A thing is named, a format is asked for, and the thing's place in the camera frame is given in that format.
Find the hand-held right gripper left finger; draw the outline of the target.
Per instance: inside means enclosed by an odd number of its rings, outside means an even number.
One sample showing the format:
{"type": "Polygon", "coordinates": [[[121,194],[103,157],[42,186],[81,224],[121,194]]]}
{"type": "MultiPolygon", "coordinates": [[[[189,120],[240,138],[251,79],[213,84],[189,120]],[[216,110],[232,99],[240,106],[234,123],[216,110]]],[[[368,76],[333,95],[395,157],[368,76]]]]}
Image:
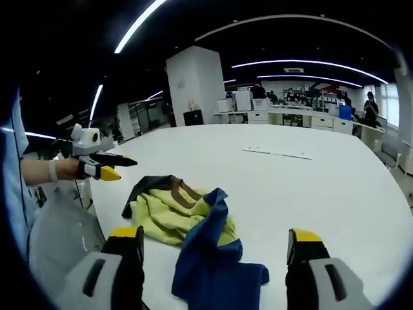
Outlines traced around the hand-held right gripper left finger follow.
{"type": "Polygon", "coordinates": [[[144,309],[144,229],[120,227],[66,276],[60,309],[144,309]]]}

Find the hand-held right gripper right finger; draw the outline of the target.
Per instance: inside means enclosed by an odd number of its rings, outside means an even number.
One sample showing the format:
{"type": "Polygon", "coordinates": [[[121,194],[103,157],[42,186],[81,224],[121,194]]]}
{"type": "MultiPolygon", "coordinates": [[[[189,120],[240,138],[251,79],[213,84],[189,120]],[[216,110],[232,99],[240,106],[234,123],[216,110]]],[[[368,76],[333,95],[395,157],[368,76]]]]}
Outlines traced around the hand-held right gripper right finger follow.
{"type": "Polygon", "coordinates": [[[341,259],[330,256],[315,233],[288,232],[288,309],[373,309],[359,276],[341,259]]]}

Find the person's left hand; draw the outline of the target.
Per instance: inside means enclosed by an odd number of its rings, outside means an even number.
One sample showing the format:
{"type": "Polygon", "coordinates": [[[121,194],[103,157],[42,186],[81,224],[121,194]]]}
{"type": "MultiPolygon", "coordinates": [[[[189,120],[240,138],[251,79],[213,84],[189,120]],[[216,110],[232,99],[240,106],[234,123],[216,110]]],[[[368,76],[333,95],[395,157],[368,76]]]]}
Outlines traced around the person's left hand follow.
{"type": "Polygon", "coordinates": [[[80,180],[79,160],[68,158],[55,162],[55,171],[59,180],[80,180]]]}

